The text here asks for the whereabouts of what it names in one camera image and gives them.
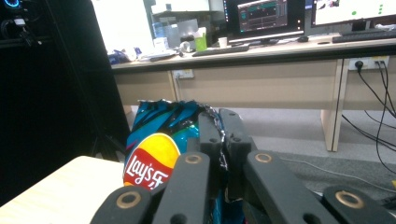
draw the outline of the desk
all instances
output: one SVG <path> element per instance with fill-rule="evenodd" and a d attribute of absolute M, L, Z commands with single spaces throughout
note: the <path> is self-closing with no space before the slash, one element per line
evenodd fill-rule
<path fill-rule="evenodd" d="M 90 223 L 123 186 L 122 170 L 123 163 L 78 157 L 0 207 L 0 223 Z"/>
<path fill-rule="evenodd" d="M 391 55 L 389 87 L 395 87 L 396 39 L 331 42 L 331 35 L 316 36 L 241 53 L 117 64 L 113 72 L 124 105 L 194 99 L 214 107 L 320 109 L 326 147 L 336 151 L 343 108 L 381 108 L 357 72 L 348 71 L 349 59 Z M 194 78 L 175 81 L 169 71 L 183 68 L 193 68 Z M 378 72 L 362 73 L 383 95 Z M 390 94 L 396 99 L 396 91 Z"/>

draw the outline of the black keyboard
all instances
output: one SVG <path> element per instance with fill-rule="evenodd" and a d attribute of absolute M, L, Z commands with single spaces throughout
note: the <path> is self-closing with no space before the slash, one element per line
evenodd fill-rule
<path fill-rule="evenodd" d="M 248 45 L 245 46 L 237 46 L 227 49 L 207 49 L 204 51 L 197 51 L 192 54 L 192 57 L 201 57 L 208 55 L 216 55 L 216 54 L 227 54 L 227 53 L 237 53 L 237 52 L 245 52 L 248 51 Z"/>
<path fill-rule="evenodd" d="M 375 32 L 368 34 L 335 36 L 332 38 L 332 42 L 346 43 L 346 42 L 354 42 L 354 41 L 391 39 L 391 38 L 396 38 L 396 31 L 386 31 L 386 32 L 384 31 L 384 32 Z"/>

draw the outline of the blue light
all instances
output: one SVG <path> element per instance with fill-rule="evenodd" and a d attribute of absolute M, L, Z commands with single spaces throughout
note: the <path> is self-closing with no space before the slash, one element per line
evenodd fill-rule
<path fill-rule="evenodd" d="M 20 5 L 20 0 L 4 0 L 10 7 L 18 7 Z"/>

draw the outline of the power outlet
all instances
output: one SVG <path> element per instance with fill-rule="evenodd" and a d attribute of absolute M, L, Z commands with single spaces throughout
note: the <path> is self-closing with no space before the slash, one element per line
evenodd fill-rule
<path fill-rule="evenodd" d="M 363 62 L 363 67 L 361 70 L 365 69 L 378 69 L 378 65 L 375 62 L 381 62 L 383 61 L 385 63 L 385 66 L 388 67 L 389 63 L 389 56 L 375 56 L 375 57 L 367 57 L 367 58 L 353 58 L 349 60 L 349 70 L 358 70 L 358 68 L 355 66 L 355 63 L 361 61 Z"/>
<path fill-rule="evenodd" d="M 182 69 L 182 70 L 173 70 L 172 71 L 173 78 L 193 78 L 194 73 L 192 69 Z"/>

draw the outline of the red and yellow logo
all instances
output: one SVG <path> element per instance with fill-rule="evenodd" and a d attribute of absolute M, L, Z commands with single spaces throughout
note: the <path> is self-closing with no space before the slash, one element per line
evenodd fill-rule
<path fill-rule="evenodd" d="M 172 174 L 180 152 L 174 140 L 164 133 L 145 138 L 134 150 L 124 168 L 124 186 L 152 190 Z"/>

